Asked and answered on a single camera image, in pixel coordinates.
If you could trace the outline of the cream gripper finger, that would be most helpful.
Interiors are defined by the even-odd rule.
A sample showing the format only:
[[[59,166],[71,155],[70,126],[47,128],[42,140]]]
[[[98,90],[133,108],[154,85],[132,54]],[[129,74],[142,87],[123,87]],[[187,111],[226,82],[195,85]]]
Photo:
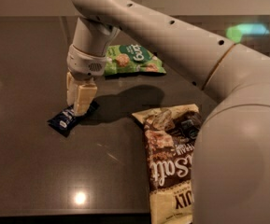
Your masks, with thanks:
[[[97,86],[94,82],[76,85],[74,112],[77,117],[86,114],[96,93]]]
[[[76,99],[76,92],[78,90],[78,84],[76,83],[75,79],[71,75],[70,72],[66,75],[66,101],[68,105],[73,105]]]

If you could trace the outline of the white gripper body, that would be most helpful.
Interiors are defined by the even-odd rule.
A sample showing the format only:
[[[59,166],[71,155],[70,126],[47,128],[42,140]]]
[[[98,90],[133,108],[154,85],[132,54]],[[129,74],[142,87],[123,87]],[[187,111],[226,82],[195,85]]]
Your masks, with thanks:
[[[84,53],[73,45],[67,54],[68,71],[76,80],[87,80],[104,74],[107,58]]]

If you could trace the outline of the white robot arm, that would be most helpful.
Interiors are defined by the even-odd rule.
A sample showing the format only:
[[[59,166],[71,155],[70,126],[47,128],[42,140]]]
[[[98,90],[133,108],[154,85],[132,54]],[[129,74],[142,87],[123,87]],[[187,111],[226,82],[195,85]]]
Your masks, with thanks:
[[[84,19],[67,58],[75,79],[122,30],[218,101],[193,152],[193,224],[270,224],[270,58],[131,0],[72,3]]]

